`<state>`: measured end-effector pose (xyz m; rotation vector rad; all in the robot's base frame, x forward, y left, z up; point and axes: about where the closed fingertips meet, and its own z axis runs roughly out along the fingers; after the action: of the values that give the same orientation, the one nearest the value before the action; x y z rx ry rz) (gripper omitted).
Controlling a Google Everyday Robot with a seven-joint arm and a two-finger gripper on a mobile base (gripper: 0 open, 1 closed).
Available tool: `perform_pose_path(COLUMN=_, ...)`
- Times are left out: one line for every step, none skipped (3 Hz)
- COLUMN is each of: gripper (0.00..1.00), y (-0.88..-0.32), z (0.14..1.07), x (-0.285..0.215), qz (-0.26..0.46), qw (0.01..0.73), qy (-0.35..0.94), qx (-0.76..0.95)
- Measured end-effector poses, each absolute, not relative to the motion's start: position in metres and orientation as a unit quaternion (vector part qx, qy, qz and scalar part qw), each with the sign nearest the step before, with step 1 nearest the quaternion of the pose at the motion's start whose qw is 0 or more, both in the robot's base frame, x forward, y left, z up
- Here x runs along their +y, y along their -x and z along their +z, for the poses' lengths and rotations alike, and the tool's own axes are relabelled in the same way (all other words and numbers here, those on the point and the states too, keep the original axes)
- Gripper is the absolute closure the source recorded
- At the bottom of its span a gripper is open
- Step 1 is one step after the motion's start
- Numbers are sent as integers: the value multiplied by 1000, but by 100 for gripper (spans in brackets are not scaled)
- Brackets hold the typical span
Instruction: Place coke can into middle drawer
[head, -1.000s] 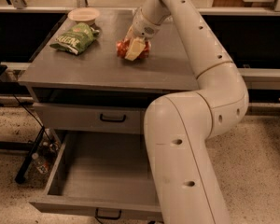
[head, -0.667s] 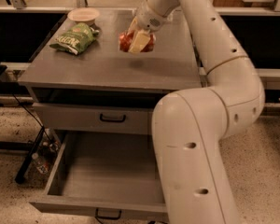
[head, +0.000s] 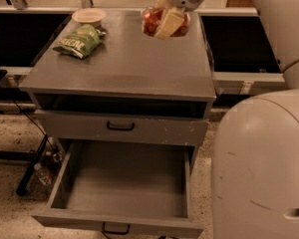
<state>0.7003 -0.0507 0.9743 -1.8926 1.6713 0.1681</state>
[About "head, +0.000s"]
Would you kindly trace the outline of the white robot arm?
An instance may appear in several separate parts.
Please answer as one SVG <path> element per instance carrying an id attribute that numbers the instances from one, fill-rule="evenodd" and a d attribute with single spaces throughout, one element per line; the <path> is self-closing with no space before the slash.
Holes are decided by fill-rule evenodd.
<path id="1" fill-rule="evenodd" d="M 213 239 L 299 239 L 299 0 L 253 0 L 286 90 L 222 118 L 211 158 Z"/>

